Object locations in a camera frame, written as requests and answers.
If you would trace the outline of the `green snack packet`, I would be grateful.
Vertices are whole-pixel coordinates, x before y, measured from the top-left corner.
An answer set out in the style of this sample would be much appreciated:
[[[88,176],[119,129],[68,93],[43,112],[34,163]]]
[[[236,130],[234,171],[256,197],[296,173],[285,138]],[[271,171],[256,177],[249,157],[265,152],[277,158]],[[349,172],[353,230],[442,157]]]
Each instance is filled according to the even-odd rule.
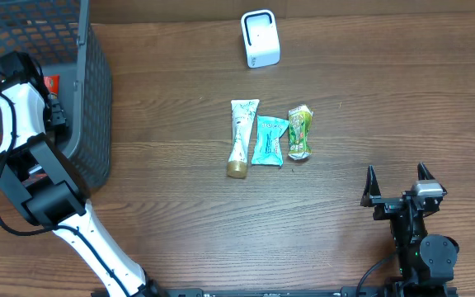
[[[289,121],[289,157],[301,161],[312,154],[308,143],[313,112],[307,105],[295,107],[288,112]]]

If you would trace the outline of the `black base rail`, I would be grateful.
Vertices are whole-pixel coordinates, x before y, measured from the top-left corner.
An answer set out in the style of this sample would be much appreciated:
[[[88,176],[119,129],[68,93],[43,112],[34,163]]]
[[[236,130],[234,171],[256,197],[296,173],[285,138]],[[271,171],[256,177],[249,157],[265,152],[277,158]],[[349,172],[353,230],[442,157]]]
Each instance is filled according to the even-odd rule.
[[[357,295],[354,286],[344,286],[337,290],[219,290],[219,291],[203,291],[202,289],[170,289],[166,291],[165,296],[169,297],[381,297],[392,296],[385,294],[383,288],[370,286],[361,289]],[[451,287],[447,289],[447,296],[458,297],[457,288]],[[105,291],[92,292],[92,297],[109,296]]]

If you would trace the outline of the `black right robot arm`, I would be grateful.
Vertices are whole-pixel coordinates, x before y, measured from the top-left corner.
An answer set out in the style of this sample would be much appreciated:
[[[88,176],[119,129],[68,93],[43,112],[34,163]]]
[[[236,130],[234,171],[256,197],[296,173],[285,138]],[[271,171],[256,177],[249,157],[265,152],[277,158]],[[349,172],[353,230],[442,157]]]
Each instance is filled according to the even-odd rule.
[[[398,259],[399,277],[387,279],[384,296],[449,296],[447,283],[454,278],[459,245],[450,237],[429,234],[425,218],[440,210],[448,194],[424,163],[417,165],[417,180],[401,196],[381,195],[374,167],[367,170],[363,207],[374,209],[373,219],[387,220],[395,253],[370,268],[374,271],[385,262]]]

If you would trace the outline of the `white cream tube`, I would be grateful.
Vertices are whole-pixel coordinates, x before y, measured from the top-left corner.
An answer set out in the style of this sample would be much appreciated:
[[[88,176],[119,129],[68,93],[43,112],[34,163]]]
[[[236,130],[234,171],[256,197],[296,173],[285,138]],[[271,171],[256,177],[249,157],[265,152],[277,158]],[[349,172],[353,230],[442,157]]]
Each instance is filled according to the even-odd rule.
[[[228,158],[227,175],[247,176],[248,148],[259,99],[231,100],[233,146]]]

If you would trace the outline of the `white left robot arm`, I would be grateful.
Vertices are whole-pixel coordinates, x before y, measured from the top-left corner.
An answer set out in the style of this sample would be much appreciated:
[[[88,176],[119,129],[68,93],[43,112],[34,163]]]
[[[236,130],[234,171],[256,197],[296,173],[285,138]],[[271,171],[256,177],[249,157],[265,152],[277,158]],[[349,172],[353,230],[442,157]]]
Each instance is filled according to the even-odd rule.
[[[13,51],[0,64],[0,226],[19,237],[54,233],[88,264],[108,296],[164,296],[108,233],[87,183],[46,134],[52,101],[39,63]]]

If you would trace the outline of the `orange noodle packet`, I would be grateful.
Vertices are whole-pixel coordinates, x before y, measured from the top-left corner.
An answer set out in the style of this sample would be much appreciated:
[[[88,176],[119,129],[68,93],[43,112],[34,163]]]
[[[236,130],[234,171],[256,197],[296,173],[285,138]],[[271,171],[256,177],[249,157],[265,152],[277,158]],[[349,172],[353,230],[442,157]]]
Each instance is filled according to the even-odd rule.
[[[49,98],[58,99],[59,96],[59,75],[44,76],[44,84],[49,91]]]

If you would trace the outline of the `white barcode scanner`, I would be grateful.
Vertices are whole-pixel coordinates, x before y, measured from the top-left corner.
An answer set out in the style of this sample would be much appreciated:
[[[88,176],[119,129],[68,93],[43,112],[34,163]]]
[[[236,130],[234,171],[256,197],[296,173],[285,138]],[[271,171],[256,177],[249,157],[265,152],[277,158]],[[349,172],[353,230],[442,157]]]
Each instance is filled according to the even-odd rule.
[[[261,9],[245,13],[241,18],[241,28],[249,68],[279,63],[280,40],[272,11]]]

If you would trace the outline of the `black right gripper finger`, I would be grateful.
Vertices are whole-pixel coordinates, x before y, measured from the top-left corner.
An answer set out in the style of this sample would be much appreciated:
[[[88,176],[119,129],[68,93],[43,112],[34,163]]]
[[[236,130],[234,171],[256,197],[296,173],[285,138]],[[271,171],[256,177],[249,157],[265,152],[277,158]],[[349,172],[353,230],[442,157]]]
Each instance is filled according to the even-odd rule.
[[[379,189],[379,184],[378,184],[377,177],[374,171],[374,167],[372,165],[369,165],[367,169],[367,176],[366,176],[366,183],[364,187],[363,197],[373,198],[373,197],[380,197],[380,196],[381,196],[381,192]]]
[[[417,179],[420,181],[435,180],[435,178],[433,177],[433,175],[430,173],[430,171],[428,170],[428,168],[423,162],[419,162],[417,164]]]

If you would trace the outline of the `teal wipes packet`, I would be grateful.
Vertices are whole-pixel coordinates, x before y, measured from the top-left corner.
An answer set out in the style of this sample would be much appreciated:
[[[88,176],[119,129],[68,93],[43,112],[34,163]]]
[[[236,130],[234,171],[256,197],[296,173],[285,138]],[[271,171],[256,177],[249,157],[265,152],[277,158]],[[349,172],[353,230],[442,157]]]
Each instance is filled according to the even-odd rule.
[[[259,115],[257,117],[256,145],[252,156],[252,165],[283,165],[280,138],[288,129],[285,119]]]

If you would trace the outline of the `grey plastic shopping basket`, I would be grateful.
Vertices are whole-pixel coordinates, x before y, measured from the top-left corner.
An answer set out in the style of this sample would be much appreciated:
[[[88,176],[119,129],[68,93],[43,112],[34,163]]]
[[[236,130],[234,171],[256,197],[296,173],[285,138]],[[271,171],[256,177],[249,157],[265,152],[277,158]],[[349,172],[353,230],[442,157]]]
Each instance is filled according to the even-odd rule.
[[[57,108],[66,129],[55,143],[86,183],[98,188],[111,169],[112,76],[89,9],[89,2],[78,0],[0,1],[0,58],[24,52],[44,75],[59,76]]]

